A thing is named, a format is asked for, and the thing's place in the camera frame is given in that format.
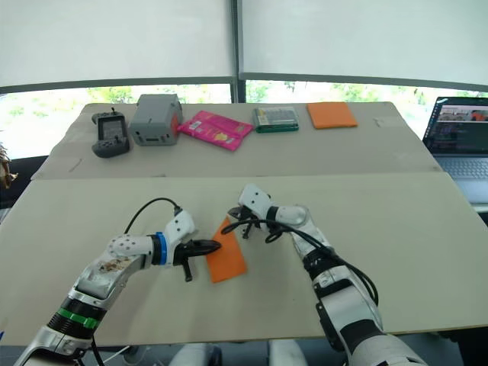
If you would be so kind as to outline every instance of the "black cable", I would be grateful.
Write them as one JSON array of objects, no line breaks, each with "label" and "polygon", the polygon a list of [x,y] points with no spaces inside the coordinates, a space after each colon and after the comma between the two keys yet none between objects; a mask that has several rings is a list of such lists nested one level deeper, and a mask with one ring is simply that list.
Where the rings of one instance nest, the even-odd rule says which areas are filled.
[{"label": "black cable", "polygon": [[136,214],[133,216],[132,220],[129,222],[129,225],[127,225],[127,227],[126,227],[126,229],[124,231],[124,234],[127,234],[129,232],[130,228],[132,227],[132,224],[134,223],[134,221],[136,220],[136,218],[139,216],[139,214],[141,212],[143,212],[146,207],[148,207],[150,204],[152,204],[153,202],[156,202],[156,201],[166,201],[166,202],[169,202],[170,204],[172,204],[173,207],[174,207],[174,209],[175,209],[175,216],[181,211],[181,207],[179,207],[173,200],[171,200],[169,198],[166,198],[166,197],[154,198],[153,200],[149,201],[144,206],[142,206],[136,212]]},{"label": "black cable", "polygon": [[100,353],[98,352],[98,347],[95,343],[94,336],[91,338],[91,349],[93,351],[93,355],[95,356],[95,360],[97,360],[98,366],[105,366],[103,360],[101,359]]},{"label": "black cable", "polygon": [[333,249],[330,249],[324,246],[320,241],[315,239],[310,234],[305,233],[304,231],[297,230],[291,226],[288,226],[284,223],[280,223],[279,221],[275,220],[263,220],[263,219],[248,219],[248,220],[241,220],[236,221],[235,223],[231,223],[227,225],[221,230],[222,234],[227,234],[233,231],[235,228],[241,225],[249,225],[249,224],[257,224],[257,223],[265,223],[272,227],[272,231],[268,236],[265,238],[266,243],[274,242],[278,239],[282,233],[294,233],[301,237],[303,240],[307,241],[311,246],[315,249],[319,250],[325,257],[332,259],[337,265],[345,265],[349,268],[352,272],[358,276],[358,278],[363,283],[364,287],[368,291],[369,296],[374,301],[376,305],[379,304],[380,298],[374,282],[359,268],[355,267],[351,263],[347,262],[343,258],[339,257]]}]

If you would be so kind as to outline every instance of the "gray box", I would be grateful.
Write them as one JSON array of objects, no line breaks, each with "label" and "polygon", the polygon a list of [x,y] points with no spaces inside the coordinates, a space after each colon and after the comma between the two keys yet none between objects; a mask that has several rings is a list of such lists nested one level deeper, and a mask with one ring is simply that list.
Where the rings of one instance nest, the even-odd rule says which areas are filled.
[{"label": "gray box", "polygon": [[175,145],[178,125],[183,121],[176,94],[143,94],[129,124],[129,133],[137,145]]}]

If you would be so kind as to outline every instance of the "laptop screen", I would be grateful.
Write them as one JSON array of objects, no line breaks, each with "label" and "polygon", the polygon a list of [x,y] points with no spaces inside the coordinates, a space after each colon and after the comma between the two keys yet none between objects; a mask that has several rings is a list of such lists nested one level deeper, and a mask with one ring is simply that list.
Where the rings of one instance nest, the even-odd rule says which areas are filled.
[{"label": "laptop screen", "polygon": [[488,98],[437,98],[422,141],[433,154],[488,154]]}]

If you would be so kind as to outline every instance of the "laptop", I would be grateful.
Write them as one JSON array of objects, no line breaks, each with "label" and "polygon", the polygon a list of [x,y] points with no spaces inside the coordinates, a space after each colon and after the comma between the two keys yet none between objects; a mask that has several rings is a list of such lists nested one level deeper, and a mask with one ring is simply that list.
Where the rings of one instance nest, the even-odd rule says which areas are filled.
[{"label": "laptop", "polygon": [[488,204],[488,98],[443,98],[422,139],[472,204]]}]

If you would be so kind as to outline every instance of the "table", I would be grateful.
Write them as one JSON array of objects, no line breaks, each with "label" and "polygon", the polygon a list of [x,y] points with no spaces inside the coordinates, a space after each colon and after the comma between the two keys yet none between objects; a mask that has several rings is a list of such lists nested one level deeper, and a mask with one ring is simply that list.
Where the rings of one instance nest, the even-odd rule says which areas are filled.
[{"label": "table", "polygon": [[[175,199],[211,237],[255,182],[281,204],[305,204],[343,258],[380,291],[388,332],[488,323],[488,230],[445,173],[235,178],[37,179],[0,226],[4,345],[25,345],[82,269],[155,196]],[[170,207],[148,207],[131,233],[160,230]],[[284,236],[240,239],[249,272],[211,284],[204,258],[135,274],[109,311],[101,345],[320,337],[310,279]]]},{"label": "table", "polygon": [[[113,104],[88,104],[33,179],[135,177],[252,177],[441,171],[422,141],[390,102],[348,103],[357,128],[315,130],[305,104],[183,104],[185,120],[198,111],[252,122],[259,105],[293,105],[300,129],[251,133],[235,152],[180,135],[175,146],[138,146],[100,159],[92,152],[93,113]],[[128,121],[135,104],[116,104]]]}]

